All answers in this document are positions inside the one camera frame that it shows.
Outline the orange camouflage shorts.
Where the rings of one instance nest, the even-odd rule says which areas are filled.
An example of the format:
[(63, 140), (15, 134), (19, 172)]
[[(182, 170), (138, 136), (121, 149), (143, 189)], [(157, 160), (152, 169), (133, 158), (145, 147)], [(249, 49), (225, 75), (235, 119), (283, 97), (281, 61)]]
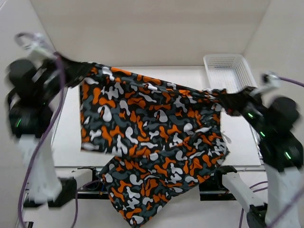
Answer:
[(112, 155), (99, 178), (131, 227), (143, 226), (223, 163), (225, 94), (92, 65), (80, 87), (81, 147)]

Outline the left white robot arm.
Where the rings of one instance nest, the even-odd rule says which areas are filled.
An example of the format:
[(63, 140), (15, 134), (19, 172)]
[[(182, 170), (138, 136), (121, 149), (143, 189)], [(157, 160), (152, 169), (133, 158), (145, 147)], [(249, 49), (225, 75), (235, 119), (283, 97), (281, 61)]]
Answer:
[(52, 141), (69, 87), (80, 84), (90, 65), (68, 60), (51, 48), (39, 34), (18, 33), (15, 42), (28, 51), (7, 67), (8, 121), (27, 167), (19, 207), (48, 204), (61, 207), (86, 186), (98, 188), (100, 179), (89, 169), (58, 171)]

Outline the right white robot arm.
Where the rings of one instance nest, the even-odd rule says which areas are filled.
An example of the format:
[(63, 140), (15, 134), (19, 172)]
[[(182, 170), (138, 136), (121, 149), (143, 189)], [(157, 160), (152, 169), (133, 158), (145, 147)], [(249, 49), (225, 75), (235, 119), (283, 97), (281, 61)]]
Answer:
[(265, 107), (261, 97), (280, 87), (281, 77), (273, 72), (262, 75), (263, 85), (247, 87), (220, 100), (228, 115), (242, 116), (260, 137), (259, 149), (267, 176), (268, 201), (260, 199), (236, 172), (220, 173), (213, 178), (219, 190), (228, 189), (246, 213), (251, 228), (298, 228), (298, 201), (304, 166), (304, 148), (291, 130), (300, 118), (297, 104), (285, 96), (276, 97)]

